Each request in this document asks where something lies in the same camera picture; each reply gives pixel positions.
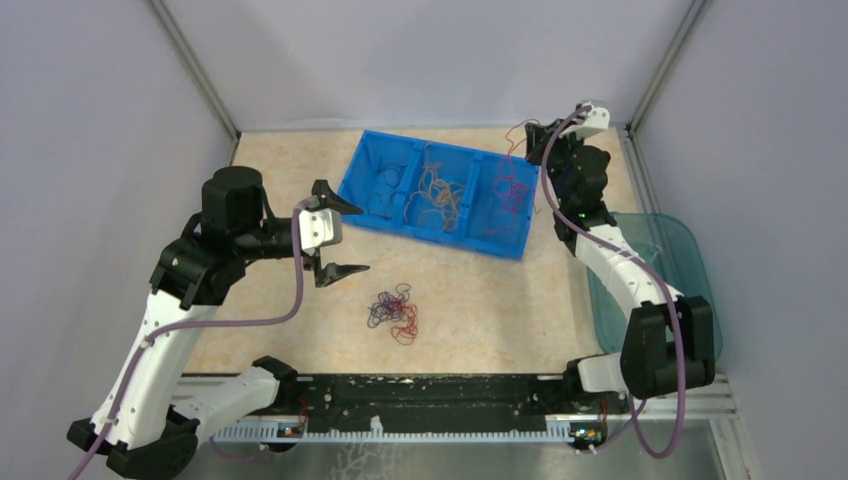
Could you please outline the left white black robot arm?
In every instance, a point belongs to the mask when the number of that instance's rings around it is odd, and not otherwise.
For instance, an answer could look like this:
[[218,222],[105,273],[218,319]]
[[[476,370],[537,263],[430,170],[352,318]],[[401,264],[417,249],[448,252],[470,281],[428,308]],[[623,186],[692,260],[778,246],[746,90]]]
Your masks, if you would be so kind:
[[320,288],[357,273],[355,265],[324,263],[321,251],[342,241],[343,217],[358,213],[319,179],[290,216],[279,217],[258,170],[217,170],[202,186],[199,212],[160,255],[133,350],[107,398],[70,425],[68,440],[87,459],[103,456],[121,478],[172,479],[203,443],[244,416],[268,408],[301,412],[297,371],[270,356],[210,393],[185,401],[173,393],[201,333],[226,327],[217,311],[250,265],[292,260],[295,307],[306,272]]

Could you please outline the coloured wire ball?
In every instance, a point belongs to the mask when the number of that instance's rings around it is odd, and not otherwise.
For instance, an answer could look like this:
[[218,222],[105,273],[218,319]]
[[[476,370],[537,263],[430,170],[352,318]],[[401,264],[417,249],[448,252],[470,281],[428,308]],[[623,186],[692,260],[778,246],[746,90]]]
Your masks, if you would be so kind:
[[368,308],[366,325],[370,329],[387,324],[391,338],[402,346],[411,346],[419,335],[418,307],[411,301],[412,286],[399,283],[393,291],[382,291]]

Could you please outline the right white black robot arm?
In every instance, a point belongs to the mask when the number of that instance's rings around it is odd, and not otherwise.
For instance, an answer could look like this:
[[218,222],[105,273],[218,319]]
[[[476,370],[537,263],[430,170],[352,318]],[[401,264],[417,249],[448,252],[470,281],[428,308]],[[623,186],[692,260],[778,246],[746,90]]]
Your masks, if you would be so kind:
[[567,127],[562,119],[526,124],[526,159],[547,176],[557,237],[600,280],[627,323],[619,351],[568,364],[564,401],[588,412],[603,393],[639,400],[675,394],[685,407],[689,390],[715,378],[712,308],[666,282],[627,243],[604,201],[610,154]]

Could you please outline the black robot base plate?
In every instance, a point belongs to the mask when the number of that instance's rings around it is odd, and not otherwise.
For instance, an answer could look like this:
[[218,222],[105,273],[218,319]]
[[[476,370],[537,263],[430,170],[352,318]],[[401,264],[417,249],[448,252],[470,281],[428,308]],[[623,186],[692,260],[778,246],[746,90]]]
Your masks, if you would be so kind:
[[261,413],[305,420],[309,433],[542,433],[557,415],[624,414],[616,393],[579,393],[561,375],[311,374],[283,385]]

